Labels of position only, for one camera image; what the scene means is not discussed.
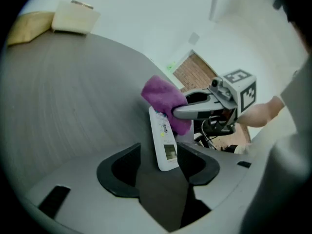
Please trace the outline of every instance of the table surface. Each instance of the table surface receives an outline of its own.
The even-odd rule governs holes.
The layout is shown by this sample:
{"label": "table surface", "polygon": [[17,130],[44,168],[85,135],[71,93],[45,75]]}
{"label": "table surface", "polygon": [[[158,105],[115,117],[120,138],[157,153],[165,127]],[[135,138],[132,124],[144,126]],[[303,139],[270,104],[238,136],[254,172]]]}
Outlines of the table surface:
{"label": "table surface", "polygon": [[152,75],[166,78],[143,54],[92,34],[46,32],[9,47],[0,76],[1,160],[17,192],[74,157],[140,142],[141,204],[165,229],[178,229],[188,183],[180,168],[157,166],[140,95]]}

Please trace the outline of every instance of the white wall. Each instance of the white wall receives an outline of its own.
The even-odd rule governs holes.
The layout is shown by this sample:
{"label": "white wall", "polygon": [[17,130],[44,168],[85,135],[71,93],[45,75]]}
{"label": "white wall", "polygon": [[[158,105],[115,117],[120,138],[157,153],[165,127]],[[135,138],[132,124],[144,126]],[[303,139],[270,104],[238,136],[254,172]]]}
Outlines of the white wall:
{"label": "white wall", "polygon": [[[30,0],[22,13],[55,11],[60,0]],[[113,39],[163,63],[188,40],[211,0],[79,0],[101,13],[93,34]]]}
{"label": "white wall", "polygon": [[235,0],[213,0],[210,20],[218,22],[222,17],[234,12]]}
{"label": "white wall", "polygon": [[[278,93],[274,63],[257,46],[254,30],[240,17],[224,17],[213,30],[202,37],[194,51],[219,75],[243,69],[257,77],[257,103],[269,101]],[[249,128],[251,138],[260,128]]]}
{"label": "white wall", "polygon": [[308,54],[283,8],[275,10],[273,2],[238,0],[235,12],[254,29],[258,46],[266,58],[274,62],[277,79],[285,86]]}
{"label": "white wall", "polygon": [[[216,25],[215,22],[206,19],[202,20],[202,22],[197,20],[197,22],[198,25],[194,29],[194,33],[199,36],[199,39],[207,34],[207,32],[210,32],[210,30],[212,30]],[[168,64],[175,63],[173,69],[170,70],[170,72],[173,73],[187,59],[190,53],[193,52],[194,47],[194,44],[190,44],[188,41],[185,41],[171,54],[170,57],[164,58],[161,64],[163,66],[167,66]]]}

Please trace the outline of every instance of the white cube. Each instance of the white cube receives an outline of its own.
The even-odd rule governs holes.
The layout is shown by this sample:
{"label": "white cube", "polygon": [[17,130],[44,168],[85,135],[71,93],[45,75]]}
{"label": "white cube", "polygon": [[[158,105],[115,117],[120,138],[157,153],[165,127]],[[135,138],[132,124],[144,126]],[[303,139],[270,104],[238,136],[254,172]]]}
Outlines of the white cube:
{"label": "white cube", "polygon": [[60,1],[52,21],[53,30],[88,34],[100,13],[72,2]]}
{"label": "white cube", "polygon": [[256,102],[256,76],[237,69],[220,76],[237,103],[237,117]]}

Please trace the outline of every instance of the black slot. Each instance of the black slot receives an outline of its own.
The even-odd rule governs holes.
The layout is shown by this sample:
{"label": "black slot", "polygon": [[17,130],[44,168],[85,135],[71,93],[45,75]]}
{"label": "black slot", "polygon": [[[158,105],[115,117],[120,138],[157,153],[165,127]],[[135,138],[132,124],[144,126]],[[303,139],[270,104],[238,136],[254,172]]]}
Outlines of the black slot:
{"label": "black slot", "polygon": [[70,189],[64,186],[56,186],[48,194],[48,196],[39,205],[39,210],[44,214],[54,219],[55,215],[58,213],[61,205],[63,204],[65,198],[67,197]]}
{"label": "black slot", "polygon": [[208,185],[220,171],[214,158],[184,143],[177,143],[177,162],[190,185]]}
{"label": "black slot", "polygon": [[97,179],[117,197],[139,198],[135,185],[140,164],[141,144],[137,143],[103,160],[97,167]]}
{"label": "black slot", "polygon": [[240,161],[237,163],[239,166],[243,166],[243,167],[246,167],[246,168],[250,168],[250,166],[252,165],[251,163],[249,162],[246,162],[246,161]]}
{"label": "black slot", "polygon": [[207,93],[197,92],[189,96],[186,96],[186,99],[187,99],[188,104],[192,104],[192,103],[208,100],[210,99],[210,97],[208,96]]}
{"label": "black slot", "polygon": [[210,211],[211,209],[207,205],[205,205],[201,200],[195,198],[193,186],[190,185],[187,192],[180,228],[195,222],[204,215],[208,214]]}

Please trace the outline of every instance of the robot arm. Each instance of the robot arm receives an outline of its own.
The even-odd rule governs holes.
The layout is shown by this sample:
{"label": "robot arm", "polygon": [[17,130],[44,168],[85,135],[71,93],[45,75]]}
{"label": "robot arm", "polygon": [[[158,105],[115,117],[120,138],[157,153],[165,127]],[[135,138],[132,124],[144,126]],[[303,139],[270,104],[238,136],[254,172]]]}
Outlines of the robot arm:
{"label": "robot arm", "polygon": [[175,117],[205,120],[211,131],[207,135],[231,134],[227,128],[232,129],[238,117],[256,101],[256,77],[238,69],[214,78],[207,88],[192,89],[184,95],[188,105],[175,108]]}

